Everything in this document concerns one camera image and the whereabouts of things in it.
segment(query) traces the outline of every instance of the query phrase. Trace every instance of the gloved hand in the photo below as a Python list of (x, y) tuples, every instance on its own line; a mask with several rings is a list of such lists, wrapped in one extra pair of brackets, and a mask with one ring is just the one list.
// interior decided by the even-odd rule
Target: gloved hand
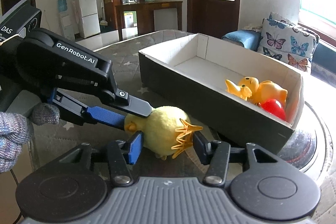
[(37, 105), (29, 118), (16, 113), (0, 112), (0, 173), (9, 171), (34, 134), (33, 124), (58, 124), (59, 109), (50, 104)]

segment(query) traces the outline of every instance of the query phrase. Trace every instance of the sofa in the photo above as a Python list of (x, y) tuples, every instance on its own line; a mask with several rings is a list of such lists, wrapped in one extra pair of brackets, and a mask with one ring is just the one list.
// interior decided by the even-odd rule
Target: sofa
[[(245, 48), (257, 51), (262, 36), (254, 30), (238, 30), (227, 33), (222, 39), (235, 41)], [(311, 75), (336, 87), (336, 48), (323, 40), (319, 40), (314, 51)]]

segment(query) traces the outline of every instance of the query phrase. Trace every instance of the yellow plush chick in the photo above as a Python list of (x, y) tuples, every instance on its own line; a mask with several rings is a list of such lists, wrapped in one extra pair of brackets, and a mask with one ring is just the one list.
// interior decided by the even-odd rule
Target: yellow plush chick
[(203, 129), (203, 127), (191, 125), (188, 115), (173, 106), (154, 108), (147, 118), (127, 114), (124, 127), (129, 134), (142, 131), (143, 145), (163, 160), (172, 154), (174, 159), (191, 147), (193, 133)]
[(276, 99), (283, 107), (285, 106), (288, 91), (272, 81), (259, 83), (259, 80), (255, 77), (244, 77), (238, 85), (245, 85), (250, 88), (252, 91), (250, 101), (253, 104), (262, 103), (268, 99)]
[(251, 90), (244, 85), (236, 85), (230, 80), (225, 80), (225, 84), (227, 86), (227, 92), (242, 98), (243, 100), (247, 100), (247, 98), (251, 97)]

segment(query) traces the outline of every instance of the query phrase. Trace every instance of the refrigerator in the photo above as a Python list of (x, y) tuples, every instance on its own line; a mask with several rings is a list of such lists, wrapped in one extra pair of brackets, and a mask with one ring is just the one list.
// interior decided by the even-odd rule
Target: refrigerator
[(100, 33), (97, 0), (75, 0), (79, 34), (83, 38)]

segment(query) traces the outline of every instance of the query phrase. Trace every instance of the red egg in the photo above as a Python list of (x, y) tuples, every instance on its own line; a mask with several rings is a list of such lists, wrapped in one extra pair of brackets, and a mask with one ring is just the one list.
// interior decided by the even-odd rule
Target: red egg
[(268, 99), (263, 103), (260, 103), (260, 107), (267, 112), (277, 116), (278, 118), (286, 121), (286, 113), (281, 103), (276, 99)]

